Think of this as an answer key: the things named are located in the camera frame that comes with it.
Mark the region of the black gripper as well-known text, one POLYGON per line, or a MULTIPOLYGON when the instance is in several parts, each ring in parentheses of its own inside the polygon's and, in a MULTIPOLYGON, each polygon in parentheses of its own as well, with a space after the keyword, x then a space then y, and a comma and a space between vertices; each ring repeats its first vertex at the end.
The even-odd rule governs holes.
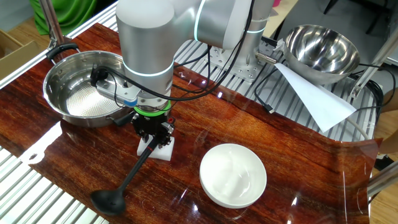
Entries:
POLYGON ((166 146, 171 142, 171 135, 174 131, 174 125, 166 123, 168 116, 161 114, 158 116, 144 116, 135 114, 132 125, 136 134, 146 143, 149 135, 156 135, 159 145, 166 146))

